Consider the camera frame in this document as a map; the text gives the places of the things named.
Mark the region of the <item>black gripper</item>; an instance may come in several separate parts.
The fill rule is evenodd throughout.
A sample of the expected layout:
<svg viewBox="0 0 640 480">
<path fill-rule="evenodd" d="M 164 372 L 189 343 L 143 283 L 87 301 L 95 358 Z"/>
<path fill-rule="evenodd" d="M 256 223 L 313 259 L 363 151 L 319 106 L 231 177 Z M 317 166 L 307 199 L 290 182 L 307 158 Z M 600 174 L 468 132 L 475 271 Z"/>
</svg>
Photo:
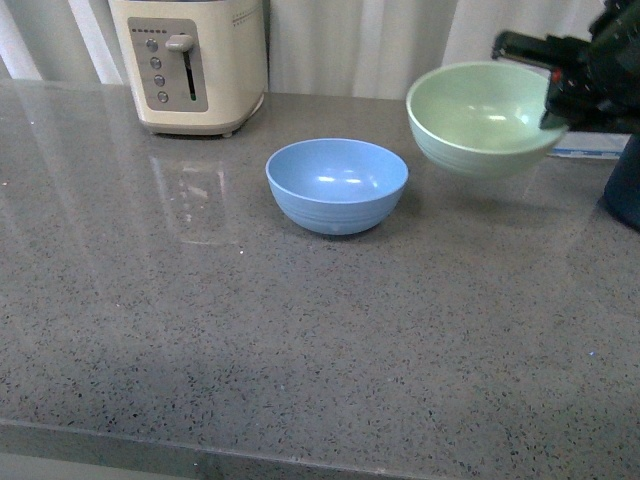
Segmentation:
<svg viewBox="0 0 640 480">
<path fill-rule="evenodd" d="M 607 1 L 589 41 L 514 31 L 497 35 L 491 58 L 549 64 L 544 130 L 639 132 L 639 3 Z"/>
</svg>

